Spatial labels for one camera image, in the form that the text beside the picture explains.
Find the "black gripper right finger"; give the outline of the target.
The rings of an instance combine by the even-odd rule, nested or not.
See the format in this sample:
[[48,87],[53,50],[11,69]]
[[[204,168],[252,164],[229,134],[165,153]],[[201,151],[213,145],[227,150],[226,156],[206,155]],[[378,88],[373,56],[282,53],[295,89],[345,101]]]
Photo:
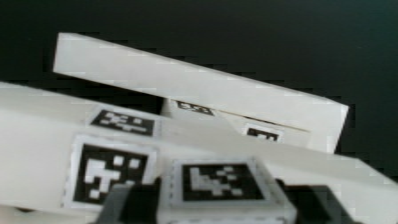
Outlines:
[[297,208],[295,224],[359,224],[325,185],[279,186]]

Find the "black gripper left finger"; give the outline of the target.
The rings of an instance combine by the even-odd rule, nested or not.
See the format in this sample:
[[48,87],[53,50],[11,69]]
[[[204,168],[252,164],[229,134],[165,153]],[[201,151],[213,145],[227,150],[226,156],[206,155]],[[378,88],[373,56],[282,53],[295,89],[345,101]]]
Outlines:
[[94,224],[158,224],[160,182],[115,184]]

